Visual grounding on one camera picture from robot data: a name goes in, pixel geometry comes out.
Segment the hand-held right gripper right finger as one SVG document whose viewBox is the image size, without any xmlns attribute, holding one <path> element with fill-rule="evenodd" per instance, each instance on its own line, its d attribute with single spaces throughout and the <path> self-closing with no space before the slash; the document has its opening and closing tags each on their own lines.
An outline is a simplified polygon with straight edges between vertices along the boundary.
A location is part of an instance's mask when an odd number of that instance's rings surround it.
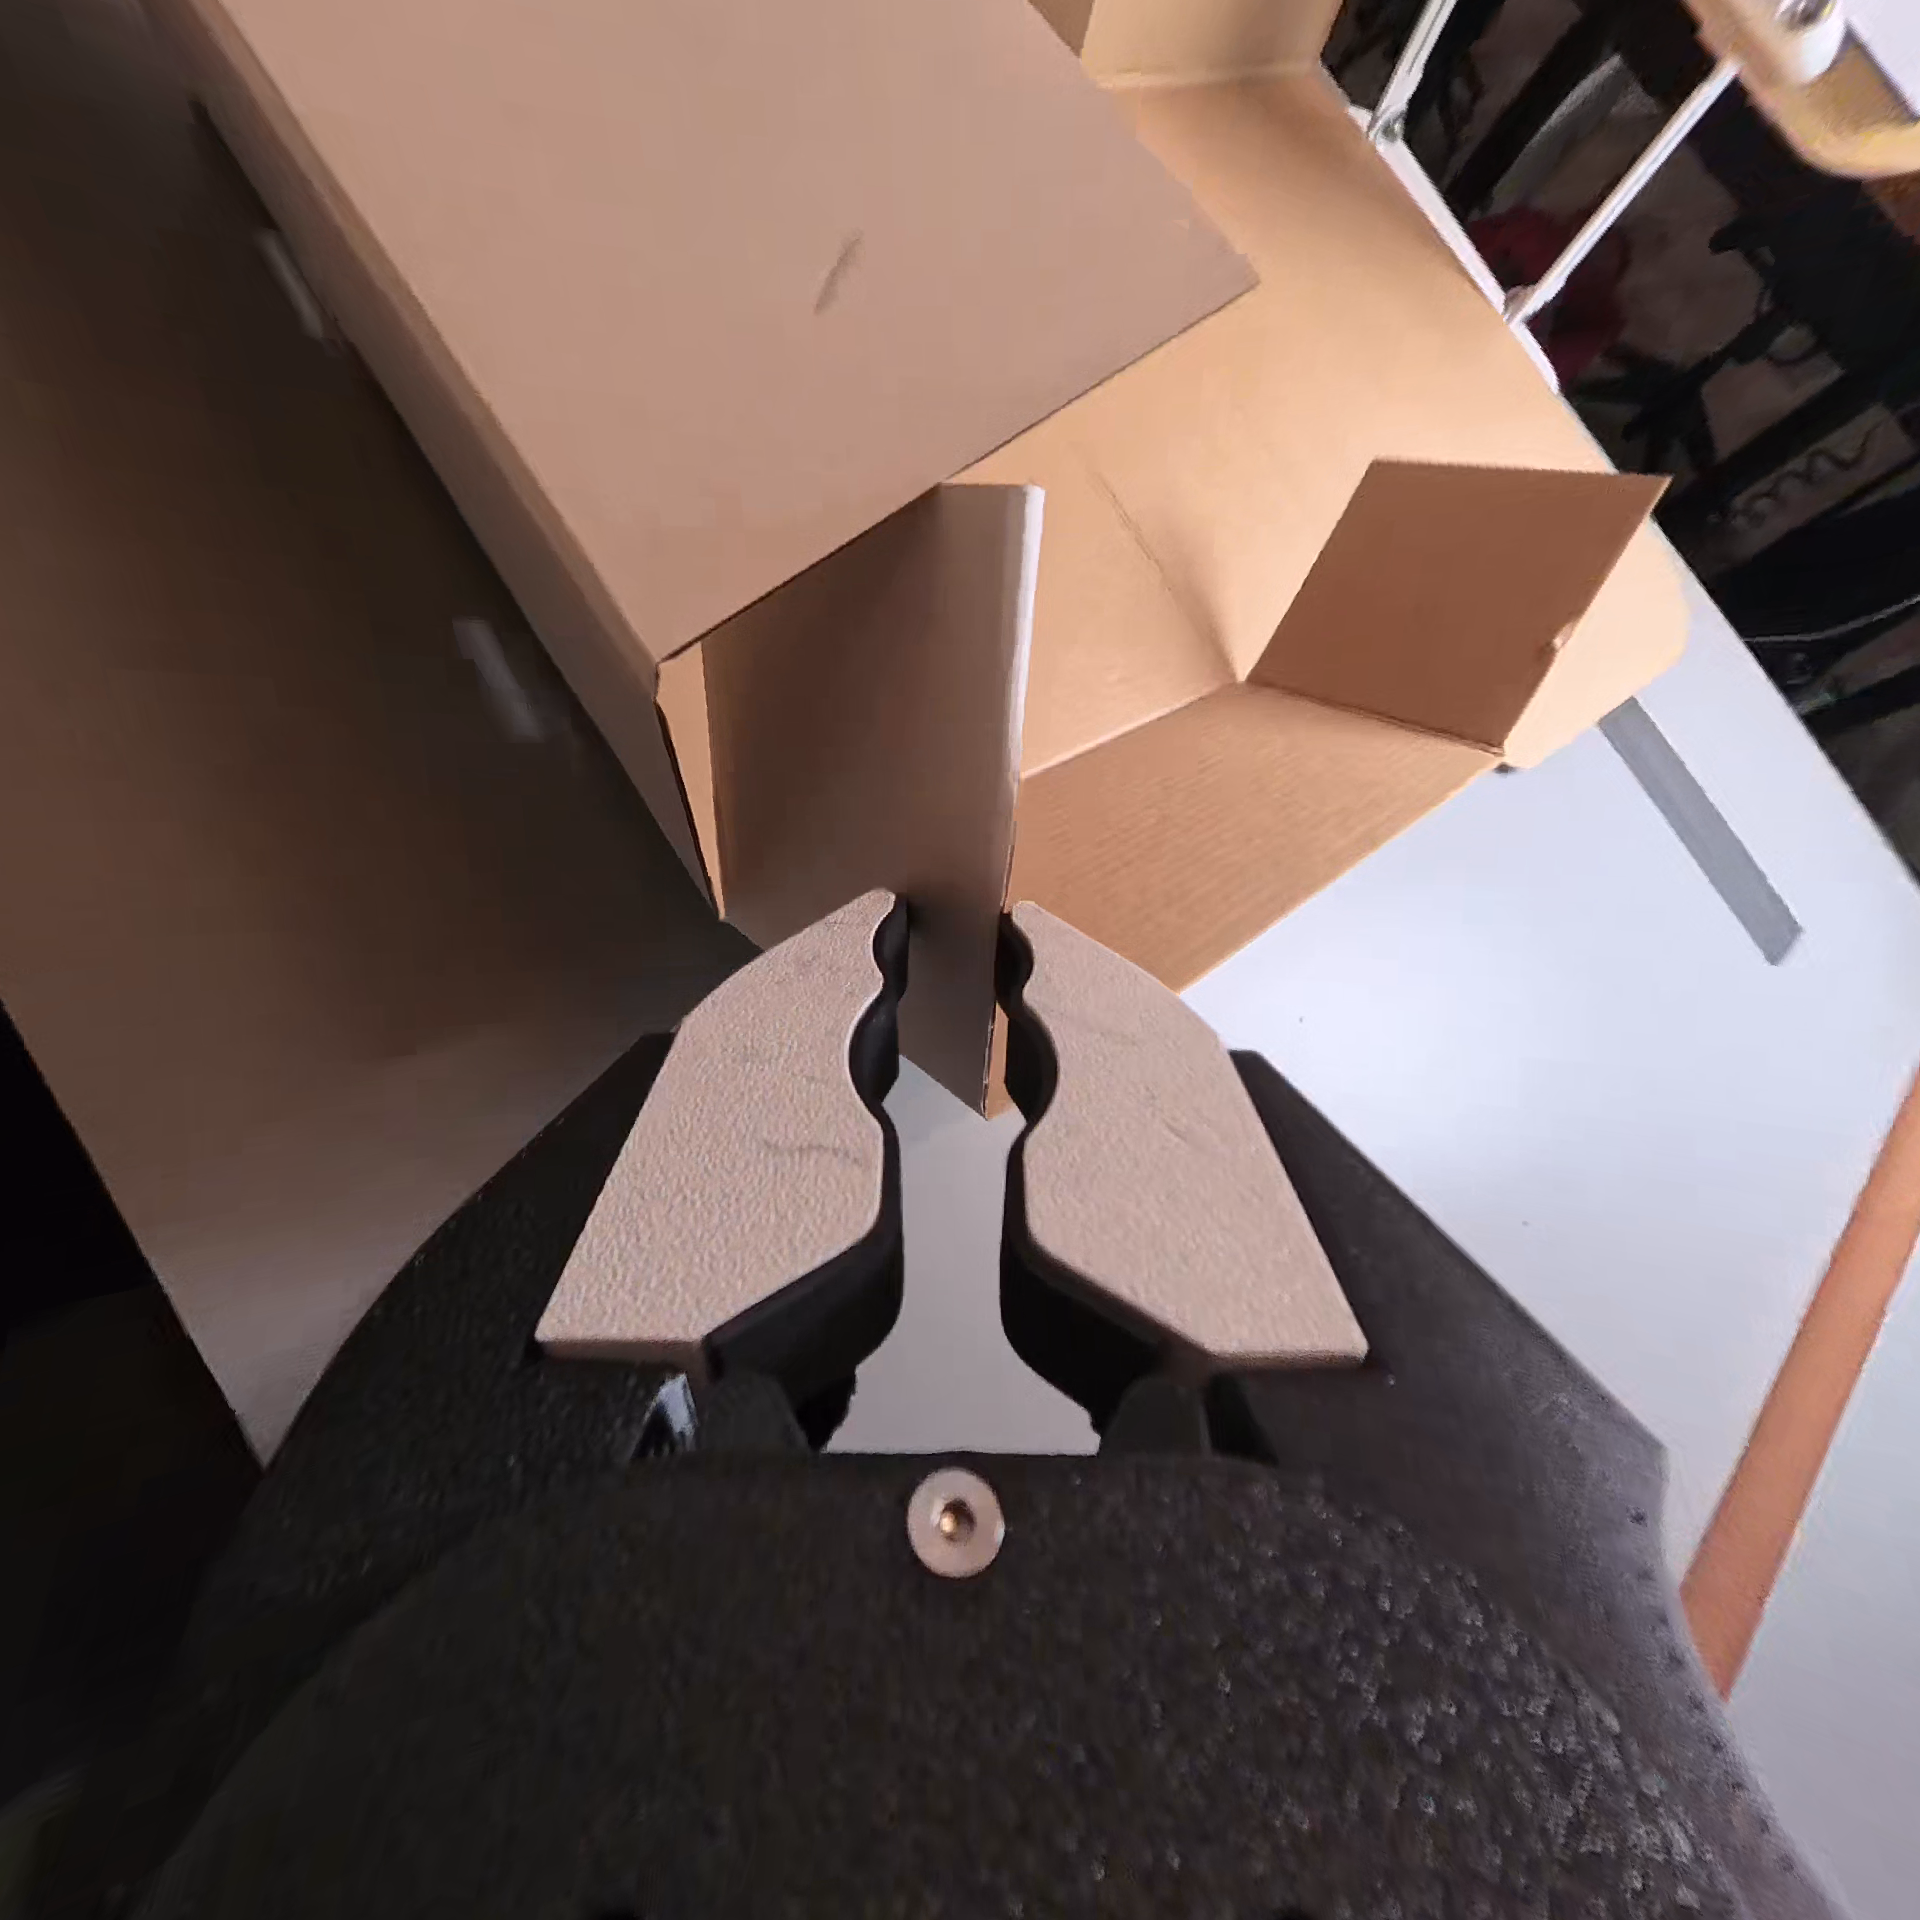
<svg viewBox="0 0 1920 1920">
<path fill-rule="evenodd" d="M 1108 1426 L 1147 1380 L 1346 1372 L 1368 1334 L 1218 1034 L 1152 974 L 1021 901 L 1002 918 L 1000 1322 Z"/>
</svg>

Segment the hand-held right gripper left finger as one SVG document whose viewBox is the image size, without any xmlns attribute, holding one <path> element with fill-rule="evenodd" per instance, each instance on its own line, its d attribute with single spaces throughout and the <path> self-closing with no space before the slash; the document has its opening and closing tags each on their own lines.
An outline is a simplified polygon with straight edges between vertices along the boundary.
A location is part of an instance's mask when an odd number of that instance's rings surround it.
<svg viewBox="0 0 1920 1920">
<path fill-rule="evenodd" d="M 678 1023 L 536 1341 L 837 1404 L 906 1286 L 899 1071 L 908 907 L 834 907 Z"/>
</svg>

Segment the brown cardboard box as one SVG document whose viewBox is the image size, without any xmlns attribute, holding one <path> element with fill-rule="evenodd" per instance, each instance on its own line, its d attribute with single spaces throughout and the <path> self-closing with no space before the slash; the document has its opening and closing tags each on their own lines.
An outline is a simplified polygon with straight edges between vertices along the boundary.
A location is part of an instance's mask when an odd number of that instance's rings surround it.
<svg viewBox="0 0 1920 1920">
<path fill-rule="evenodd" d="M 1280 23 L 4 4 L 4 1007 L 267 1454 L 731 925 L 1187 989 L 1680 659 Z"/>
</svg>

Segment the grey tape strip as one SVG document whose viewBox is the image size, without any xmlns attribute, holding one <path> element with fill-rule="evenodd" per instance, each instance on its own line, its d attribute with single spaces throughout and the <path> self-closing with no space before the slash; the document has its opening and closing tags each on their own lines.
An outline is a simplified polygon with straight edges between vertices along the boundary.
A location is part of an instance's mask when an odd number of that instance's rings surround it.
<svg viewBox="0 0 1920 1920">
<path fill-rule="evenodd" d="M 1779 970 L 1802 943 L 1803 923 L 1667 731 L 1641 699 L 1612 709 L 1597 731 L 1760 959 Z"/>
</svg>

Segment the red object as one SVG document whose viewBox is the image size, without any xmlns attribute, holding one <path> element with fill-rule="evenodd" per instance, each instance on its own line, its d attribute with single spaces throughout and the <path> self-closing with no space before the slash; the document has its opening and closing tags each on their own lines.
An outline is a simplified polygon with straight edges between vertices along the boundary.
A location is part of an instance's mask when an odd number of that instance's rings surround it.
<svg viewBox="0 0 1920 1920">
<path fill-rule="evenodd" d="M 1579 226 L 1577 216 L 1517 204 L 1468 224 L 1476 251 L 1502 288 L 1541 278 Z M 1621 230 L 1597 240 L 1556 299 L 1528 324 L 1562 388 L 1577 384 L 1626 335 L 1624 282 L 1632 246 Z"/>
</svg>

